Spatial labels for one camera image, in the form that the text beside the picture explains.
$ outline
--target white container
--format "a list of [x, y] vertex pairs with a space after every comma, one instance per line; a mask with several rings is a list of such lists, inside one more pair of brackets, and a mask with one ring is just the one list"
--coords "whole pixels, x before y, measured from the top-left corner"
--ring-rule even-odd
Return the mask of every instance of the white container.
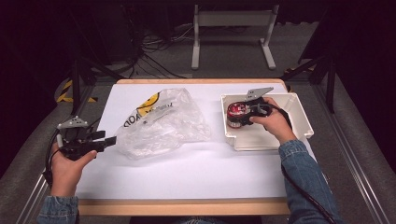
[[[235, 150], [274, 150], [279, 148], [279, 142], [260, 124], [245, 125], [239, 129], [227, 125], [227, 108], [230, 104], [245, 100], [245, 94], [222, 94], [221, 105], [226, 142]], [[267, 93], [280, 108], [284, 109], [291, 121], [294, 134], [298, 139], [310, 138], [314, 131], [304, 112], [296, 93]]]

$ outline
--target wrist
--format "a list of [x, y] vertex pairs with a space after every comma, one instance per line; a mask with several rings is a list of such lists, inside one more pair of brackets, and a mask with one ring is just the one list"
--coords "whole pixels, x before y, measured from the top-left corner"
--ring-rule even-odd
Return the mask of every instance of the wrist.
[[76, 194], [76, 187], [68, 188], [65, 186], [53, 185], [50, 190], [51, 196], [56, 197], [74, 197]]
[[291, 140], [296, 140], [297, 137], [293, 132], [282, 134], [281, 136], [277, 136], [276, 139], [279, 141], [280, 145], [283, 145]]

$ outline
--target denim jacket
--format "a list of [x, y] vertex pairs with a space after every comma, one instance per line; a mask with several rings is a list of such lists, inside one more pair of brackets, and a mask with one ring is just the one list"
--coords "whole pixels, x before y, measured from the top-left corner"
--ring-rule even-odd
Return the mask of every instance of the denim jacket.
[[[337, 224], [344, 223], [338, 214], [330, 188], [318, 164], [308, 154], [304, 143], [299, 140], [289, 141], [280, 146], [279, 155], [286, 172], [297, 186], [318, 201], [332, 215]], [[328, 223], [318, 209], [306, 200], [287, 180], [285, 180], [285, 188], [291, 212], [289, 223]], [[76, 221], [77, 213], [77, 197], [60, 198], [48, 196], [38, 215], [37, 222], [73, 224]], [[213, 218], [192, 217], [179, 223], [209, 224], [217, 222], [213, 222]]]

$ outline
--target person's right hand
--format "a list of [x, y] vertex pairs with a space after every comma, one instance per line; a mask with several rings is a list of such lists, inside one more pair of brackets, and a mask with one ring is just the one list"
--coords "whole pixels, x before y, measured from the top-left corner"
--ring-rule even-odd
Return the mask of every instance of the person's right hand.
[[[270, 105], [279, 107], [271, 97], [264, 97], [264, 101], [268, 102]], [[253, 123], [262, 124], [269, 133], [275, 136], [280, 145], [289, 140], [297, 139], [289, 124], [286, 122], [286, 119], [276, 109], [272, 109], [272, 113], [268, 117], [250, 117], [249, 120]]]
[[[59, 149], [58, 144], [52, 145], [52, 153]], [[58, 197], [73, 197], [78, 181], [81, 179], [82, 170], [97, 155], [95, 150], [90, 151], [77, 161], [67, 159], [58, 151], [52, 157], [53, 184], [50, 195]]]

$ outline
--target plastic bag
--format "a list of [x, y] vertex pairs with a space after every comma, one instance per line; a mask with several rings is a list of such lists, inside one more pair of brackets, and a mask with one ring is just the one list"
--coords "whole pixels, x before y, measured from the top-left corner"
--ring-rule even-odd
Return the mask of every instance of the plastic bag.
[[180, 88], [152, 95], [115, 135], [122, 154], [141, 159], [166, 153], [184, 143], [207, 141], [211, 132], [189, 92]]

